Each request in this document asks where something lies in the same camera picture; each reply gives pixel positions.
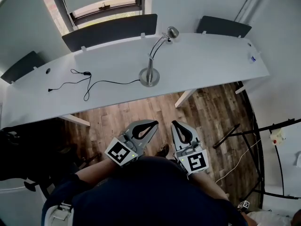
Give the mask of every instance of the desk lamp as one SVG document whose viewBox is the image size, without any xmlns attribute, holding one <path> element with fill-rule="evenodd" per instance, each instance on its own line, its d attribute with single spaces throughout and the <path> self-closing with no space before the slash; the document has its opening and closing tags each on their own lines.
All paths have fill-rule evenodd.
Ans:
<svg viewBox="0 0 301 226">
<path fill-rule="evenodd" d="M 159 74 L 158 70 L 153 68 L 154 57 L 155 57 L 157 50 L 161 47 L 161 45 L 165 41 L 170 40 L 171 38 L 175 39 L 176 37 L 178 37 L 179 31 L 175 27 L 170 26 L 167 28 L 167 34 L 164 32 L 162 34 L 163 34 L 162 37 L 155 43 L 155 45 L 151 49 L 150 54 L 148 54 L 148 56 L 150 58 L 148 67 L 142 69 L 139 73 L 139 80 L 140 80 L 141 84 L 146 87 L 155 86 L 156 84 L 158 84 L 159 79 L 160 79 L 160 74 Z"/>
</svg>

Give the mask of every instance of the dark shirt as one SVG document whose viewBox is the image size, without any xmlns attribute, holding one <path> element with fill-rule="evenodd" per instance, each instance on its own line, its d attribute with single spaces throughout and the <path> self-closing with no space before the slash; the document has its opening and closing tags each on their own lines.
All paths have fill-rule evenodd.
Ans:
<svg viewBox="0 0 301 226">
<path fill-rule="evenodd" d="M 176 163 L 159 157 L 141 157 L 94 188 L 69 175 L 46 201 L 42 225 L 47 210 L 68 198 L 74 226 L 247 225 L 229 201 L 211 198 Z"/>
</svg>

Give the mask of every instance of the black cable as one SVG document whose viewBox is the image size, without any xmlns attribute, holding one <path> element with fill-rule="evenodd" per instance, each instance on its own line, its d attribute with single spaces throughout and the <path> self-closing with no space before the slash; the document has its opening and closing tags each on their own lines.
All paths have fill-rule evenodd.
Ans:
<svg viewBox="0 0 301 226">
<path fill-rule="evenodd" d="M 89 77 L 88 77 L 88 78 L 85 78 L 85 79 L 83 79 L 83 80 L 80 80 L 80 81 L 78 81 L 78 82 L 65 82 L 65 83 L 63 83 L 63 84 L 62 84 L 59 88 L 57 88 L 57 89 L 48 89 L 48 92 L 50 92 L 50 91 L 52 91 L 52 90 L 58 90 L 58 89 L 60 89 L 64 84 L 78 84 L 78 83 L 80 83 L 80 82 L 82 82 L 82 81 L 89 80 L 88 87 L 87 87 L 87 92 L 86 92 L 85 95 L 84 95 L 84 101 L 87 101 L 87 100 L 89 100 L 89 98 L 90 98 L 90 89 L 91 89 L 96 83 L 98 83 L 98 82 L 109 82 L 109 83 L 119 84 L 119 85 L 128 85 L 128 84 L 131 84 L 131 83 L 133 83 L 133 82 L 140 81 L 140 80 L 134 80 L 134 81 L 131 81 L 131 82 L 129 82 L 129 83 L 119 83 L 119 82 L 114 82 L 114 81 L 96 81 L 93 85 L 91 85 L 91 86 L 89 87 L 89 85 L 90 85 L 90 83 L 91 83 L 91 78 L 92 78 L 91 72 L 89 72 L 89 71 L 78 72 L 78 71 L 76 71 L 75 69 L 70 69 L 70 72 L 71 72 L 71 73 L 80 73 L 80 74 L 83 74 L 83 75 L 88 75 Z"/>
</svg>

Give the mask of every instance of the white desk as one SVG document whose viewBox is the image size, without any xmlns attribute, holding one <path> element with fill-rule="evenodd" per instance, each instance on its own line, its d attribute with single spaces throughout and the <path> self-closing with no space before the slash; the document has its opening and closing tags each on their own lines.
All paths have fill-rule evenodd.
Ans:
<svg viewBox="0 0 301 226">
<path fill-rule="evenodd" d="M 160 81 L 155 87 L 144 87 L 139 81 L 129 85 L 100 82 L 90 90 L 90 99 L 86 102 L 83 96 L 88 80 L 48 92 L 48 88 L 58 88 L 64 82 L 86 77 L 72 74 L 70 69 L 90 71 L 91 83 L 136 80 L 139 72 L 147 67 L 147 54 L 157 39 L 155 36 L 139 37 L 94 46 L 30 72 L 7 87 L 1 128 L 64 115 L 67 115 L 64 119 L 73 121 L 71 113 L 269 75 L 261 58 L 253 64 L 249 62 L 256 49 L 248 39 L 183 33 L 173 44 L 164 44 L 156 54 L 154 67 L 160 73 Z"/>
</svg>

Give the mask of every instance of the power cord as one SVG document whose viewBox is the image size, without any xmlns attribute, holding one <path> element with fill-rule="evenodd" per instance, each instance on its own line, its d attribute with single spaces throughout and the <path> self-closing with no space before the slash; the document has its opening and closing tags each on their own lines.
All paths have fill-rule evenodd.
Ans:
<svg viewBox="0 0 301 226">
<path fill-rule="evenodd" d="M 90 98 L 90 89 L 91 89 L 96 83 L 98 83 L 98 82 L 108 82 L 108 83 L 119 84 L 119 85 L 128 85 L 128 84 L 131 84 L 131 83 L 133 83 L 133 82 L 140 81 L 140 80 L 134 80 L 134 81 L 131 81 L 131 82 L 129 82 L 129 83 L 119 83 L 119 82 L 114 82 L 114 81 L 105 81 L 105 80 L 103 80 L 103 81 L 96 81 L 94 84 L 92 84 L 92 85 L 90 86 L 91 78 L 92 78 L 91 72 L 89 72 L 89 71 L 78 72 L 78 71 L 76 71 L 75 69 L 70 69 L 70 72 L 71 72 L 71 73 L 80 73 L 80 74 L 83 74 L 83 75 L 87 75 L 87 76 L 89 76 L 89 77 L 87 77 L 87 78 L 85 78 L 85 79 L 83 79 L 83 80 L 80 80 L 80 81 L 78 81 L 78 82 L 65 82 L 65 83 L 63 83 L 63 84 L 62 84 L 59 88 L 57 88 L 57 89 L 48 89 L 48 92 L 50 92 L 50 91 L 52 91 L 52 90 L 58 90 L 58 89 L 60 89 L 64 84 L 78 84 L 78 83 L 80 83 L 80 82 L 82 82 L 82 81 L 89 80 L 88 87 L 87 87 L 87 92 L 86 92 L 85 95 L 84 95 L 84 101 L 87 101 L 87 100 L 89 100 L 89 98 Z"/>
<path fill-rule="evenodd" d="M 249 149 L 246 150 L 246 151 L 244 152 L 244 154 L 241 155 L 241 157 L 240 157 L 238 163 L 236 164 L 235 168 L 238 166 L 238 164 L 240 163 L 240 160 L 242 159 L 242 157 L 243 157 L 248 151 L 249 151 Z M 230 172 L 228 172 L 224 177 L 218 179 L 215 183 L 217 183 L 218 181 L 220 181 L 220 180 L 222 180 L 223 178 L 225 178 L 226 176 L 228 176 L 228 174 L 229 174 Z"/>
</svg>

